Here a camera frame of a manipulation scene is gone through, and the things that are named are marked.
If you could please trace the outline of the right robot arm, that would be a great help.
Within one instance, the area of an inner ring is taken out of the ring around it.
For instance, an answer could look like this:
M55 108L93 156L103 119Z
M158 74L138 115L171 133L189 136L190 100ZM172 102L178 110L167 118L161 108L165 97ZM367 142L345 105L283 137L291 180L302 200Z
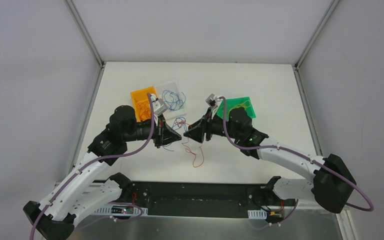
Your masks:
M254 128L252 119L243 108L234 109L227 121L218 115L212 116L212 109L208 108L183 135L198 143L211 140L213 135L226 137L244 155L277 164L300 175L300 179L273 176L265 184L263 192L264 200L270 205L288 199L307 200L339 214L356 185L339 156L311 155L287 146Z

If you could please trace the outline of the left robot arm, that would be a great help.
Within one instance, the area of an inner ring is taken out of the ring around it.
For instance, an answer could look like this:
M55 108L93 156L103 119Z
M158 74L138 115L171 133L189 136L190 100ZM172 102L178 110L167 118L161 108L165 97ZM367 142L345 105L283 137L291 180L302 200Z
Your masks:
M133 182L116 173L97 190L83 194L89 185L109 169L119 158L129 157L144 149L127 152L127 143L153 141L159 148L181 140L181 136L166 124L163 103L151 103L151 118L137 122L135 110L121 105L114 110L105 129L88 146L87 152L66 178L41 201L29 201L23 211L32 224L30 239L38 231L47 240L66 240L74 228L103 205L119 200L127 202L133 195Z

